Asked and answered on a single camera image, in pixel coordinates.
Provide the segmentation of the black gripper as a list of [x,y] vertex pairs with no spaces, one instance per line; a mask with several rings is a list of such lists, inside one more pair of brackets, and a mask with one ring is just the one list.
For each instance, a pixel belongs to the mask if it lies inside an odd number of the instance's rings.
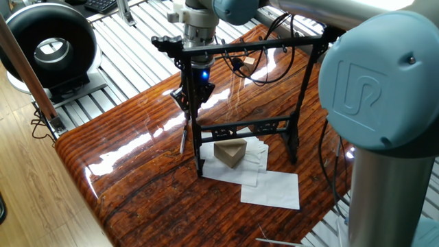
[[[197,115],[201,104],[208,101],[215,89],[215,85],[209,82],[211,67],[215,59],[212,54],[203,53],[199,56],[194,56],[183,49],[182,62],[185,66],[182,70],[182,87],[173,90],[171,97],[181,111],[184,112],[186,122],[192,124],[191,113]],[[192,75],[193,82],[194,108],[192,110],[190,109],[189,97],[187,95],[189,75]]]

